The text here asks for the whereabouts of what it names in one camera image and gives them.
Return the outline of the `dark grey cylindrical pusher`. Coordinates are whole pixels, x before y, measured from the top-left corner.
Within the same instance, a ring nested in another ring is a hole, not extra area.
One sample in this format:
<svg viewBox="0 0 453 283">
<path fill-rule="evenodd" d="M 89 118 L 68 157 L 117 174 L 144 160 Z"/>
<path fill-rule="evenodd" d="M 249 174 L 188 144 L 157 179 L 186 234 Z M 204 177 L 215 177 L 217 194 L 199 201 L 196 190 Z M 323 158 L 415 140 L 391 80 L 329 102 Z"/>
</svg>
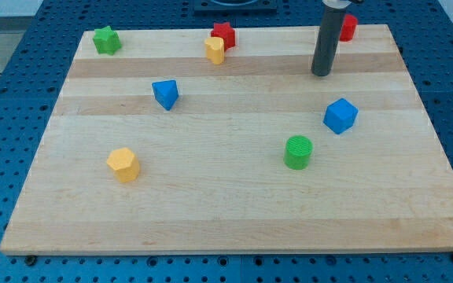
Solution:
<svg viewBox="0 0 453 283">
<path fill-rule="evenodd" d="M 316 76 L 327 76 L 333 67 L 342 24 L 346 10 L 352 4 L 349 0 L 323 0 L 324 11 L 319 27 L 311 72 Z"/>
</svg>

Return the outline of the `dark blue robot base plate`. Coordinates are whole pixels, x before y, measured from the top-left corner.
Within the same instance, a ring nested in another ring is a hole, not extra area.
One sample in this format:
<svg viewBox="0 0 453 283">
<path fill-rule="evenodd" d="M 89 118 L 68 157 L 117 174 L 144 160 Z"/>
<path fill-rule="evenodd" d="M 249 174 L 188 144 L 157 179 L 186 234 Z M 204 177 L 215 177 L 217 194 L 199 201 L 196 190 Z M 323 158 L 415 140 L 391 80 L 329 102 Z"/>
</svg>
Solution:
<svg viewBox="0 0 453 283">
<path fill-rule="evenodd" d="M 274 12 L 278 0 L 193 0 L 195 13 Z"/>
</svg>

